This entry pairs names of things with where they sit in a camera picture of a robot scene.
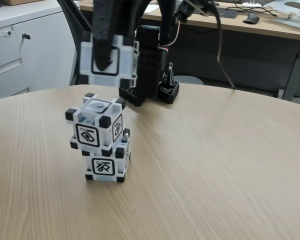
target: computer mouse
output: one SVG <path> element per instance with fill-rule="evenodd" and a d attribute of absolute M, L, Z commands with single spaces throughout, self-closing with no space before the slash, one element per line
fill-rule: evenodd
<path fill-rule="evenodd" d="M 253 12 L 248 13 L 248 18 L 246 20 L 243 20 L 246 24 L 257 24 L 260 20 L 260 17 L 258 17 L 257 14 L 254 14 Z"/>

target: office chair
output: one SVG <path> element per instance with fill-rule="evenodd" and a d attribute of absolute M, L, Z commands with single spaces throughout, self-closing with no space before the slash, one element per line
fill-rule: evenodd
<path fill-rule="evenodd" d="M 70 86 L 72 85 L 80 85 L 80 51 L 81 51 L 81 38 L 86 33 L 91 31 L 91 25 L 87 21 L 87 19 L 80 12 L 77 5 L 72 0 L 57 0 L 60 4 L 64 16 L 68 22 L 70 27 L 70 31 L 73 37 L 75 50 L 76 50 L 76 63 L 74 66 L 73 76 L 70 81 Z"/>

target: cable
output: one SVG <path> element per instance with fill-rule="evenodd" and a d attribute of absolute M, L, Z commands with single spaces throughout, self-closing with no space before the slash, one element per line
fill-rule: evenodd
<path fill-rule="evenodd" d="M 255 12 L 255 13 L 259 13 L 259 14 L 262 14 L 262 13 L 270 13 L 272 16 L 274 17 L 277 17 L 276 14 L 272 13 L 272 10 L 268 10 L 266 9 L 265 7 L 246 7 L 246 6 L 238 6 L 237 4 L 239 2 L 241 2 L 242 0 L 236 2 L 235 0 L 233 0 L 233 3 L 235 6 L 229 6 L 226 8 L 226 10 L 229 10 L 229 9 L 233 9 L 233 8 L 238 8 L 238 9 L 241 9 L 242 11 L 237 11 L 238 13 L 243 13 L 243 12 L 247 12 L 247 11 L 251 11 L 251 12 Z"/>
<path fill-rule="evenodd" d="M 206 15 L 205 12 L 200 9 L 199 7 L 197 7 L 195 4 L 193 4 L 192 2 L 190 2 L 189 0 L 184 0 L 185 2 L 187 2 L 189 5 L 191 5 L 192 7 L 194 7 L 194 9 L 196 9 L 197 11 L 199 11 L 199 13 L 201 13 L 202 15 Z M 221 68 L 221 70 L 223 71 L 225 77 L 227 78 L 227 80 L 229 81 L 229 83 L 231 84 L 232 86 L 232 89 L 236 89 L 236 86 L 234 84 L 234 82 L 232 81 L 232 79 L 230 78 L 230 76 L 227 74 L 226 70 L 224 69 L 222 63 L 221 63 L 221 59 L 220 59 L 220 56 L 221 56 L 221 52 L 222 52 L 222 44 L 223 44 L 223 31 L 222 31 L 222 25 L 221 25 L 221 19 L 220 19 L 220 16 L 219 16 L 219 13 L 216 9 L 215 6 L 213 6 L 212 8 L 213 11 L 211 11 L 213 13 L 213 15 L 215 16 L 216 18 L 216 25 L 217 25 L 217 29 L 219 31 L 219 46 L 218 46 L 218 54 L 217 54 L 217 62 Z"/>
<path fill-rule="evenodd" d="M 207 33 L 211 33 L 211 32 L 217 31 L 217 29 L 212 29 L 212 30 L 208 30 L 208 31 L 204 31 L 204 32 L 199 32 L 199 31 L 197 31 L 197 30 L 195 30 L 195 29 L 192 29 L 192 28 L 190 28 L 190 27 L 187 27 L 187 26 L 185 26 L 185 25 L 181 25 L 181 27 L 183 27 L 183 28 L 185 28 L 185 29 L 187 29 L 187 30 L 189 30 L 189 31 L 193 31 L 193 32 L 195 32 L 195 33 L 197 33 L 197 34 L 200 34 L 200 35 L 203 35 L 203 34 L 207 34 Z"/>
<path fill-rule="evenodd" d="M 180 24 L 181 24 L 181 21 L 179 21 L 179 23 L 178 23 L 178 29 L 177 29 L 177 31 L 176 31 L 176 35 L 175 35 L 174 40 L 173 40 L 172 42 L 170 42 L 169 44 L 167 44 L 167 45 L 161 45 L 160 47 L 169 47 L 169 46 L 171 46 L 172 44 L 175 43 L 175 41 L 177 40 L 178 35 L 179 35 Z"/>

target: wooden table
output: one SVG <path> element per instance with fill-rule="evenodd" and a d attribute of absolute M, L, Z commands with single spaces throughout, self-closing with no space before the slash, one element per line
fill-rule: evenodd
<path fill-rule="evenodd" d="M 72 86 L 0 100 L 0 240 L 300 240 L 300 105 L 181 84 L 128 104 L 125 183 L 86 181 L 70 148 Z"/>
<path fill-rule="evenodd" d="M 235 6 L 233 3 L 226 2 L 219 2 L 219 4 L 220 8 L 228 8 Z M 94 5 L 92 0 L 80 1 L 81 10 L 92 11 L 93 6 Z M 250 25 L 243 22 L 243 20 L 247 19 L 246 12 L 239 13 L 239 15 L 234 19 L 222 17 L 222 28 L 224 30 L 300 40 L 300 29 L 271 21 L 270 19 L 273 19 L 274 17 L 271 16 L 269 13 L 258 13 L 258 16 L 260 17 L 260 21 L 256 25 Z M 148 20 L 161 21 L 160 9 L 158 8 L 149 14 L 144 14 L 142 18 Z M 206 28 L 217 28 L 217 22 L 214 16 L 205 17 L 202 15 L 193 14 L 191 17 L 188 18 L 187 24 Z"/>

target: keyboard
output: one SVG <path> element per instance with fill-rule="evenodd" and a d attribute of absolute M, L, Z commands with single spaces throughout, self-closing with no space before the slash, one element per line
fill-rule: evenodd
<path fill-rule="evenodd" d="M 221 8 L 221 7 L 217 7 L 216 9 L 219 13 L 220 18 L 235 19 L 238 16 L 237 11 L 227 10 L 226 8 Z M 201 13 L 195 10 L 193 14 L 201 14 Z M 209 16 L 213 16 L 213 14 L 210 12 L 207 12 L 206 14 Z"/>

